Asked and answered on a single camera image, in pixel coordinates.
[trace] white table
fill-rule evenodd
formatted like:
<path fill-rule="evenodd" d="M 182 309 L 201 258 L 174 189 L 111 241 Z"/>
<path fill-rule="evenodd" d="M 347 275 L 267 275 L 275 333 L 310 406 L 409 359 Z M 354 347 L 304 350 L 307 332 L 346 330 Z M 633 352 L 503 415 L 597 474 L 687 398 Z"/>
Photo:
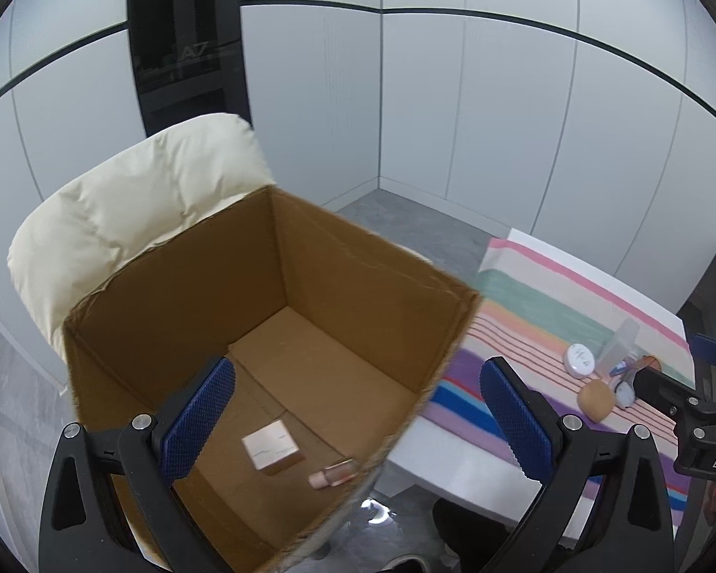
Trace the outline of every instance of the white table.
<path fill-rule="evenodd" d="M 676 315 L 607 273 L 520 231 L 511 230 L 507 239 L 606 288 L 684 338 Z M 506 526 L 517 525 L 540 489 L 519 467 L 422 417 L 414 419 L 391 450 L 375 488 L 392 497 L 413 484 Z M 591 507 L 592 500 L 582 497 L 565 530 L 567 540 L 578 539 Z"/>

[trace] small white box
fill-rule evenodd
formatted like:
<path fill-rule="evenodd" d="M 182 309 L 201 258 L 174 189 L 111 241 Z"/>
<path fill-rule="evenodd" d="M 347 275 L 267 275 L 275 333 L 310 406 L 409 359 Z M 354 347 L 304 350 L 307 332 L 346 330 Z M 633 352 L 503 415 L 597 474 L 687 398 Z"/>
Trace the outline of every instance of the small white box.
<path fill-rule="evenodd" d="M 260 428 L 241 441 L 255 469 L 264 474 L 278 474 L 305 458 L 281 420 Z"/>

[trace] black glass panel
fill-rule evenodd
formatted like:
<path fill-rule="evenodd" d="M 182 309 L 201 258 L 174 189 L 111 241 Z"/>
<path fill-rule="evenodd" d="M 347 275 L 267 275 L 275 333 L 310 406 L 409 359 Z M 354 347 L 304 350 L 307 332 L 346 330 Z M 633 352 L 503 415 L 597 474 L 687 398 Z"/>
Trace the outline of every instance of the black glass panel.
<path fill-rule="evenodd" d="M 239 0 L 128 0 L 127 6 L 148 135 L 213 112 L 250 121 Z"/>

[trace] colorful striped towel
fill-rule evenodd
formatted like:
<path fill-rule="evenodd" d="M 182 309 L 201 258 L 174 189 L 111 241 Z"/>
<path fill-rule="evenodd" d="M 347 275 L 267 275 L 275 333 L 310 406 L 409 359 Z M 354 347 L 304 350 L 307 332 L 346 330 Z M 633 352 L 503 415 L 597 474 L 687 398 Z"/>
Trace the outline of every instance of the colorful striped towel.
<path fill-rule="evenodd" d="M 658 357 L 664 373 L 694 387 L 692 356 L 684 338 L 605 288 L 531 250 L 525 245 L 492 239 L 475 281 L 484 301 L 422 415 L 493 455 L 517 464 L 479 392 L 483 361 L 503 355 L 526 385 L 546 396 L 559 415 L 575 413 L 576 397 L 585 381 L 573 379 L 563 365 L 570 344 L 585 344 L 598 354 L 626 318 L 639 324 L 637 343 Z M 661 453 L 674 526 L 681 523 L 689 478 L 674 472 L 674 422 L 637 401 L 615 408 L 592 428 L 627 432 L 645 424 Z M 586 484 L 593 498 L 599 480 Z"/>

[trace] green stripe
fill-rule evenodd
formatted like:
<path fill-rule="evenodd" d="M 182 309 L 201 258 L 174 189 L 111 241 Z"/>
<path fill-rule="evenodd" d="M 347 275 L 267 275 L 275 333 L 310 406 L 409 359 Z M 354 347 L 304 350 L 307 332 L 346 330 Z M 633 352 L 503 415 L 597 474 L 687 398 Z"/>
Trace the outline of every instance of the green stripe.
<path fill-rule="evenodd" d="M 544 292 L 536 290 L 508 276 L 499 269 L 485 269 L 477 274 L 475 288 L 487 299 L 505 307 L 531 325 L 548 331 L 568 344 L 580 342 L 592 354 L 598 354 L 615 334 L 592 318 L 558 302 Z M 676 368 L 661 361 L 663 372 L 669 377 L 694 388 L 694 383 Z"/>

